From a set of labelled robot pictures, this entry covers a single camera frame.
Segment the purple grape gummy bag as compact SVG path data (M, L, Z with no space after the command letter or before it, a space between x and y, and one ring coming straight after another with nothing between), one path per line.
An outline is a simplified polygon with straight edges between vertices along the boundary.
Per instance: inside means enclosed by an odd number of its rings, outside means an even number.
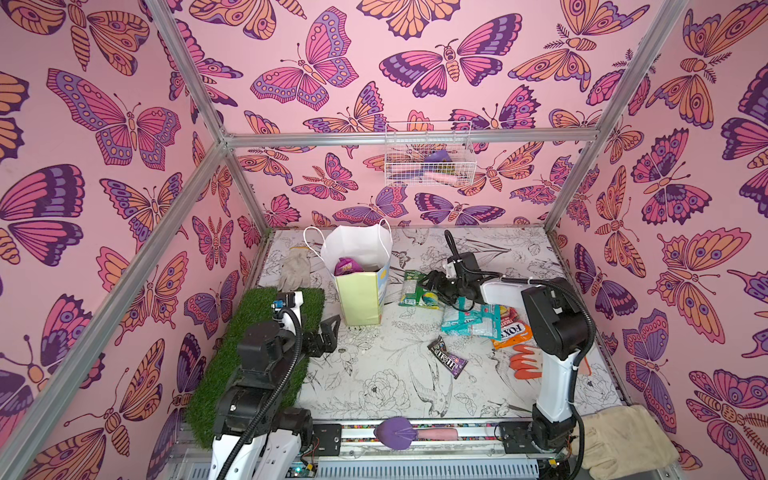
M351 257L341 257L335 267L334 267L334 275L336 277L338 276L344 276L354 273L361 273L364 271L364 268L362 265Z

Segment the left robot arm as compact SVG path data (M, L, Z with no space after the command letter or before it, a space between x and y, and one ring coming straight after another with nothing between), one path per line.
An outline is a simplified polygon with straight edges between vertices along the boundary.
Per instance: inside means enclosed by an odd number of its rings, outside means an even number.
M339 424L315 426L309 410L280 407L299 363L337 347L341 317L306 333L302 305L299 291L278 294L269 319L248 327L239 341L240 364L216 407L210 479L314 477L319 465L305 455L340 454Z

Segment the dark M&M's chocolate packet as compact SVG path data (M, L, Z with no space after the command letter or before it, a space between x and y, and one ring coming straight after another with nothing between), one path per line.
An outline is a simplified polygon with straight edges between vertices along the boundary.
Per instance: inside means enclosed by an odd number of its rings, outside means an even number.
M438 337L428 345L428 350L452 375L457 379L464 371L467 360L451 353L442 337Z

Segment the green rainbow snack bag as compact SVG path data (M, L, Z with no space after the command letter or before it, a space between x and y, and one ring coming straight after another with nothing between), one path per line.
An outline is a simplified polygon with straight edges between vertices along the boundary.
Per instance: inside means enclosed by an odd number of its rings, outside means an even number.
M404 272L398 305L401 307L440 310L441 303L437 295L424 286L426 275L407 270Z

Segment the teal mint candy bag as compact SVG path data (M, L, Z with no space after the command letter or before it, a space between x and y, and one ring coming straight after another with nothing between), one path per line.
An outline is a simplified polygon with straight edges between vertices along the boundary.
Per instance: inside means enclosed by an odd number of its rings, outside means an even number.
M475 305L471 310L445 310L441 331L453 336L474 336L500 341L502 339L501 307Z

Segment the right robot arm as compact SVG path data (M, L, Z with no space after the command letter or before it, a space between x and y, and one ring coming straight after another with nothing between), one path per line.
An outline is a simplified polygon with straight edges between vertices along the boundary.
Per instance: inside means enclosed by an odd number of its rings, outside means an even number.
M450 231L445 270L434 270L420 282L457 313L462 330L494 320L500 307L523 313L533 340L542 352L542 383L531 410L529 437L542 452L557 452L569 444L573 431L583 428L575 406L579 366L595 340L596 326L569 282L513 278L484 271L475 255L461 253Z

